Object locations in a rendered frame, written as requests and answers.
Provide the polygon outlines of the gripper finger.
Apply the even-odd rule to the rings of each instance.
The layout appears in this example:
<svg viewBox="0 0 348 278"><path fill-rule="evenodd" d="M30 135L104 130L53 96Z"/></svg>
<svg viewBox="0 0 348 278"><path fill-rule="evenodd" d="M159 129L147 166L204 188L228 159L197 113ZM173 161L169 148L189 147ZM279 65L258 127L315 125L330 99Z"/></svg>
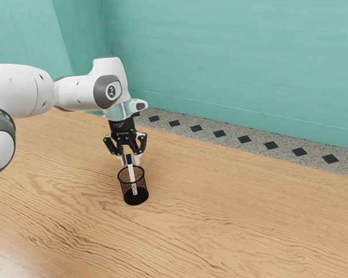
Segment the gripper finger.
<svg viewBox="0 0 348 278"><path fill-rule="evenodd" d="M140 158L146 149L147 133L139 133L136 130L129 131L128 145L130 146L136 165L140 165Z"/></svg>
<svg viewBox="0 0 348 278"><path fill-rule="evenodd" d="M125 165L125 155L124 155L124 149L123 146L118 142L117 145L113 143L113 140L111 136L105 136L103 138L103 142L105 146L107 147L108 151L112 154L115 155L121 162L121 164L124 166Z"/></svg>

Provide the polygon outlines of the white pen with blue cap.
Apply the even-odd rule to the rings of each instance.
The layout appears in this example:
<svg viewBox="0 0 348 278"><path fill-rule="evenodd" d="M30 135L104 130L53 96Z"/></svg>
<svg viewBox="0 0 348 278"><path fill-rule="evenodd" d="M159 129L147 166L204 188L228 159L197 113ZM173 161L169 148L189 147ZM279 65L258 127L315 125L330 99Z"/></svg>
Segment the white pen with blue cap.
<svg viewBox="0 0 348 278"><path fill-rule="evenodd" d="M132 188L132 194L133 194L133 196L137 196L138 191L137 191L137 186L135 183L136 178L135 178L135 172L134 172L131 154L126 155L126 161L127 161L127 165L128 165L128 173L129 173L129 178L130 178L130 185Z"/></svg>

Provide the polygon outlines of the black mesh pen holder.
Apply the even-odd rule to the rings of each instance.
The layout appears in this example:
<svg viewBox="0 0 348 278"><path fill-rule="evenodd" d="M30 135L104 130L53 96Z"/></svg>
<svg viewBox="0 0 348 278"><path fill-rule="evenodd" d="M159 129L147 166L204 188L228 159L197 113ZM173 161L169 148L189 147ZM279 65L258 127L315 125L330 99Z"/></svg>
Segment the black mesh pen holder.
<svg viewBox="0 0 348 278"><path fill-rule="evenodd" d="M117 175L124 202L130 206L144 203L149 193L146 186L145 171L140 166L133 166L135 180L131 181L128 166L122 168Z"/></svg>

